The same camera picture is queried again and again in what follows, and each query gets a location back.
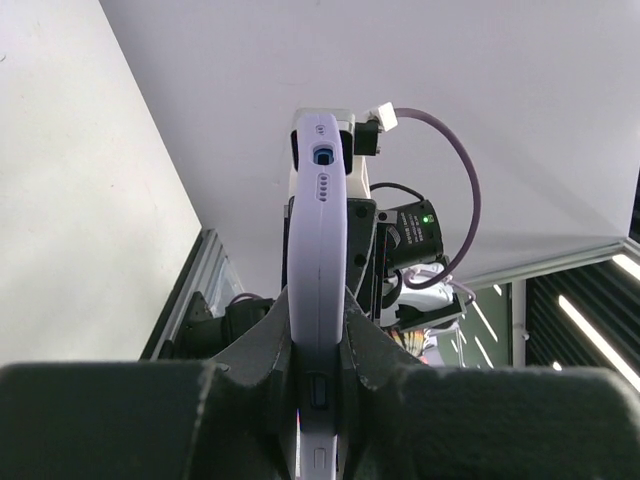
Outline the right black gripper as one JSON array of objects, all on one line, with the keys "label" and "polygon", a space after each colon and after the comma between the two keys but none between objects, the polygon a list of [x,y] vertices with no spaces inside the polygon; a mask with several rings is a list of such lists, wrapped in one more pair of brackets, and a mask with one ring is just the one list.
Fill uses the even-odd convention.
[{"label": "right black gripper", "polygon": [[386,211],[369,199],[326,197],[285,207],[282,285],[294,325],[339,324],[348,294],[370,320],[396,324],[402,273],[419,263],[445,263],[427,200]]}]

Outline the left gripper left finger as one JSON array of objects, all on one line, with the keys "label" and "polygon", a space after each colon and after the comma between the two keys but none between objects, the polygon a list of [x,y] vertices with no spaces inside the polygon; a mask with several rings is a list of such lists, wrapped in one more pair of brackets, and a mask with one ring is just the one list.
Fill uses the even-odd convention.
[{"label": "left gripper left finger", "polygon": [[288,299],[210,360],[1,370],[5,479],[291,479]]}]

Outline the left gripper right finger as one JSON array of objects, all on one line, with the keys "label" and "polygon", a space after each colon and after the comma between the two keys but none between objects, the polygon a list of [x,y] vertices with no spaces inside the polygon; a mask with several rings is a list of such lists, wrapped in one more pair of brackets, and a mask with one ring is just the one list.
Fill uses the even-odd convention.
[{"label": "left gripper right finger", "polygon": [[635,479],[639,396],[607,369],[431,367],[345,300],[347,479]]}]

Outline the purple phone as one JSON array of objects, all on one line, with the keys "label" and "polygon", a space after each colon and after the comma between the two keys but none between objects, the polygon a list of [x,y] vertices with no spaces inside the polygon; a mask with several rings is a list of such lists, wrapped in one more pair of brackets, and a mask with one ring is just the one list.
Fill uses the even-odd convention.
[{"label": "purple phone", "polygon": [[289,223],[287,288],[299,388],[300,468],[304,479],[333,479],[346,293],[346,169],[333,114],[304,113],[295,133],[297,185]]}]

